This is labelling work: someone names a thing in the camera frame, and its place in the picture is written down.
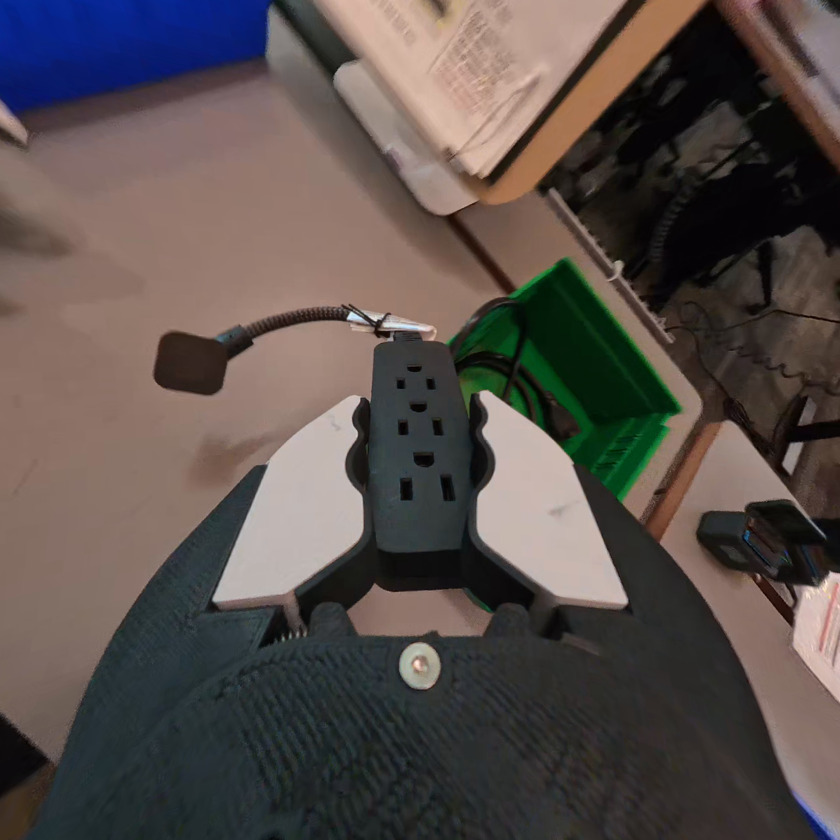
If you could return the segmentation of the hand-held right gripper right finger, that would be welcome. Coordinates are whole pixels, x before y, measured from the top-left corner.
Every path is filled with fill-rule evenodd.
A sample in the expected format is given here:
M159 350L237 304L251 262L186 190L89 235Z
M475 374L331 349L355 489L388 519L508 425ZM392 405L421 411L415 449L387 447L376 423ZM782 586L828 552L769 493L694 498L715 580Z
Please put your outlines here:
M519 603L545 632L562 606L622 611L629 598L572 460L491 392L470 397L475 491L467 586L488 607Z

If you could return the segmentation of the white flat box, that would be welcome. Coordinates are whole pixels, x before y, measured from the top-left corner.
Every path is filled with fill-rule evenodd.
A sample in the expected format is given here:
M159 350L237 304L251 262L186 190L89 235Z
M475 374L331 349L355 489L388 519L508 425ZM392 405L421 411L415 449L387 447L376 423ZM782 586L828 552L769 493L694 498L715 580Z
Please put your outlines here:
M385 94L365 63L357 59L343 63L336 69L332 84L421 208L434 216L448 217L478 202L476 194L438 158L404 111Z

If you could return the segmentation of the stack of printed papers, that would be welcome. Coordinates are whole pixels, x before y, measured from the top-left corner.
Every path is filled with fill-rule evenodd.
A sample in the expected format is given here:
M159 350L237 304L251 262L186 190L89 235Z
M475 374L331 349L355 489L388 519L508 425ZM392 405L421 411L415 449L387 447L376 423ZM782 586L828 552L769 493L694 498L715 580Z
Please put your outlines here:
M485 180L642 2L313 4L436 152Z

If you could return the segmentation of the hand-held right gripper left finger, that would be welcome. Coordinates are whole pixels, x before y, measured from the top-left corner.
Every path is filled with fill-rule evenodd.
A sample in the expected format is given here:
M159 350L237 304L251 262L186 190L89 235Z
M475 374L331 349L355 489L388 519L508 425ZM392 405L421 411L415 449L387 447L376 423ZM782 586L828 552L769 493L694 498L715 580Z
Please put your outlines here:
M378 564L368 478L371 405L352 395L266 462L215 593L219 610L280 606L290 624L316 606L351 608Z

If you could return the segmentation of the black power strip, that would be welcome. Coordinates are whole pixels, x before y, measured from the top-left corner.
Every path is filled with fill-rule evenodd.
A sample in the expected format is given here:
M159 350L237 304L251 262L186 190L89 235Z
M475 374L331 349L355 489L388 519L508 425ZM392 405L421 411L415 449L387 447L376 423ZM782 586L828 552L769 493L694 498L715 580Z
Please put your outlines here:
M382 589L462 583L473 448L449 347L407 333L380 344L373 356L367 492Z

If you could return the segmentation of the green plastic bin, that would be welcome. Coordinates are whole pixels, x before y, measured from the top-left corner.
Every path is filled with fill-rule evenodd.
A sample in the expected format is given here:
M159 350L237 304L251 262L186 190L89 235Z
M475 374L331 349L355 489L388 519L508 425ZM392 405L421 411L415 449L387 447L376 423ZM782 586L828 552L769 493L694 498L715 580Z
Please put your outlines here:
M620 500L682 411L571 259L489 301L448 346L467 403L506 400Z

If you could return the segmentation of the blue panel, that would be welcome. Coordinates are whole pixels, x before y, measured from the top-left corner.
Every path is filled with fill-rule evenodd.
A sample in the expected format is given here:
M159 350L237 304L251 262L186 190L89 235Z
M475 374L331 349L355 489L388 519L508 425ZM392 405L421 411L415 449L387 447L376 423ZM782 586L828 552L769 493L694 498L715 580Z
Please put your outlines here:
M19 113L263 56L270 1L2 1L1 99Z

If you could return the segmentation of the white paper sheet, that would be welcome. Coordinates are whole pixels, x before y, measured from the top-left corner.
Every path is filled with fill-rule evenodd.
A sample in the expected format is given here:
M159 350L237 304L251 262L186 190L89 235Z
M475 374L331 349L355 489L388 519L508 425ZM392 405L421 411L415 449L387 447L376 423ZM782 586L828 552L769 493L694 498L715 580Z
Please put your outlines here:
M805 666L839 700L839 574L797 592L792 646Z

